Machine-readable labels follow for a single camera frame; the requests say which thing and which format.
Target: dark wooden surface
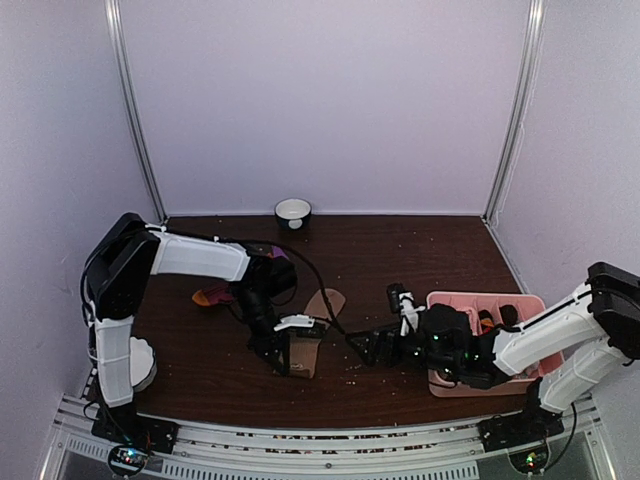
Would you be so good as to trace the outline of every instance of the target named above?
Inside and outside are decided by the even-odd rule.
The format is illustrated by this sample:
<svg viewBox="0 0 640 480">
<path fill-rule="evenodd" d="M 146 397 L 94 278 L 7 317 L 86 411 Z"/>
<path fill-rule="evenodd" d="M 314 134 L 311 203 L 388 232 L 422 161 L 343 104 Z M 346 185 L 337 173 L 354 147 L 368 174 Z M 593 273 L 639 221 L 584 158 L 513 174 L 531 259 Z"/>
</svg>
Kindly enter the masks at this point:
<svg viewBox="0 0 640 480">
<path fill-rule="evenodd" d="M 327 287 L 347 304 L 348 331 L 395 321 L 385 289 L 401 281 L 420 301 L 433 290 L 517 292 L 496 246 L 478 218 L 324 217 L 308 230 L 283 232 L 271 217 L 176 218 L 185 231 L 271 239 L 299 249 Z M 317 290 L 298 266 L 299 289 L 283 313 L 304 310 Z M 320 346 L 313 380 L 272 374 L 246 347 L 248 329 L 223 308 L 201 310 L 191 295 L 209 280 L 152 278 L 134 333 L 156 349 L 158 375 L 138 395 L 143 413 L 255 427 L 370 427 L 420 424 L 494 414 L 523 406 L 522 397 L 439 399 L 425 372 L 366 368 L 335 331 Z"/>
</svg>

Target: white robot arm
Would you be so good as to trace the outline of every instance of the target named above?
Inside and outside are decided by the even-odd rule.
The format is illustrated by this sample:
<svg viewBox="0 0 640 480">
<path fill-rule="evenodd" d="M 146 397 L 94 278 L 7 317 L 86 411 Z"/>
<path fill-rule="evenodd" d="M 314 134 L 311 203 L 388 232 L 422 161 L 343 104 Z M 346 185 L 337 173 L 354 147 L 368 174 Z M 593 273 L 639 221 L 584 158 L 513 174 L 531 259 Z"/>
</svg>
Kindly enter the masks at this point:
<svg viewBox="0 0 640 480">
<path fill-rule="evenodd" d="M 151 449 L 158 451 L 170 451 L 172 442 L 158 443 L 155 438 L 175 438 L 173 426 L 141 425 L 144 419 L 137 416 L 133 402 L 131 329 L 151 275 L 198 275 L 229 282 L 242 321 L 251 331 L 248 347 L 280 374 L 288 374 L 287 329 L 304 330 L 300 334 L 306 335 L 314 320 L 276 315 L 271 297 L 295 286 L 295 268 L 285 257 L 271 258 L 251 248 L 217 237 L 171 232 L 132 213 L 111 228 L 87 260 L 81 281 L 100 387 L 102 418 L 94 425 L 95 435 L 115 441 L 133 438 L 134 444 L 145 441 L 137 436 L 151 436 Z"/>
<path fill-rule="evenodd" d="M 369 365 L 410 361 L 488 389 L 584 342 L 560 368 L 531 385 L 523 412 L 479 424 L 487 451 L 562 432 L 562 412 L 616 367 L 640 358 L 640 278 L 603 262 L 592 265 L 587 281 L 556 305 L 477 337 L 463 312 L 437 304 L 417 307 L 400 284 L 387 293 L 400 324 L 347 336 Z"/>
</svg>

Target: food item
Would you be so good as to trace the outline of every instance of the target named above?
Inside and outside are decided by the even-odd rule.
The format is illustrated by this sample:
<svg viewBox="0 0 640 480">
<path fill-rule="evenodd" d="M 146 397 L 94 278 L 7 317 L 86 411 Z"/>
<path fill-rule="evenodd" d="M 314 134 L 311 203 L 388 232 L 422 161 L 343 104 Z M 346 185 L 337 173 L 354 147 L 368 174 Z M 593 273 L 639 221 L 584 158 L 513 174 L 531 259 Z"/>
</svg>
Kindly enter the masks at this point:
<svg viewBox="0 0 640 480">
<path fill-rule="evenodd" d="M 480 318 L 480 329 L 483 334 L 490 332 L 495 327 L 493 316 L 489 310 L 480 310 L 478 312 L 478 318 Z"/>
<path fill-rule="evenodd" d="M 500 307 L 500 316 L 502 323 L 507 327 L 513 327 L 518 323 L 518 310 L 513 305 L 503 305 Z"/>
</svg>

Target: pink tray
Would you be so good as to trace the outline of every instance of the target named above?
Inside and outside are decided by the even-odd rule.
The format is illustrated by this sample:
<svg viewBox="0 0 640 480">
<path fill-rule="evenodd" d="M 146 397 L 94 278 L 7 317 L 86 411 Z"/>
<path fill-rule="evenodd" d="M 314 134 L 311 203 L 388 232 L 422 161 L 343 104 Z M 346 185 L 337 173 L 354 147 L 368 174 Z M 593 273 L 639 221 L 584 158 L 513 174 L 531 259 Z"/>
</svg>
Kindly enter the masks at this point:
<svg viewBox="0 0 640 480">
<path fill-rule="evenodd" d="M 488 310 L 493 316 L 494 323 L 502 323 L 500 307 L 513 305 L 518 310 L 518 318 L 525 321 L 544 311 L 544 302 L 535 295 L 509 295 L 498 293 L 458 293 L 458 292 L 431 292 L 427 297 L 427 306 L 436 303 L 450 305 L 456 310 L 464 311 L 469 315 L 471 331 L 474 335 L 480 335 L 480 319 L 478 312 Z M 526 392 L 527 387 L 539 376 L 552 372 L 564 363 L 561 352 L 551 355 L 540 361 L 538 368 L 528 378 L 516 378 L 498 385 L 489 390 L 478 390 L 467 385 L 458 385 L 443 380 L 438 372 L 429 370 L 429 389 L 436 397 L 486 397 L 494 395 L 519 395 Z"/>
</svg>

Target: white wall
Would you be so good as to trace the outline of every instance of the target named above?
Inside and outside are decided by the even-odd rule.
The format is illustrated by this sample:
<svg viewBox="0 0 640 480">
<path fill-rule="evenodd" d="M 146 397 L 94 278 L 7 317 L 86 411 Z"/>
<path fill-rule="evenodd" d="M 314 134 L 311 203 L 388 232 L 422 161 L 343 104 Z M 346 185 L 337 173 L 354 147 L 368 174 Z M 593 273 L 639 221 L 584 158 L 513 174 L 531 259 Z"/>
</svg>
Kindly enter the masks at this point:
<svg viewBox="0 0 640 480">
<path fill-rule="evenodd" d="M 550 2 L 535 93 L 501 243 L 548 303 L 598 260 L 640 274 L 640 3 Z M 620 369 L 595 398 L 623 478 L 636 479 L 640 373 Z"/>
<path fill-rule="evenodd" d="M 0 1 L 0 477 L 32 478 L 86 380 L 81 264 L 126 210 L 153 218 L 101 0 Z"/>
<path fill-rule="evenodd" d="M 128 0 L 171 214 L 484 210 L 528 0 Z"/>
</svg>

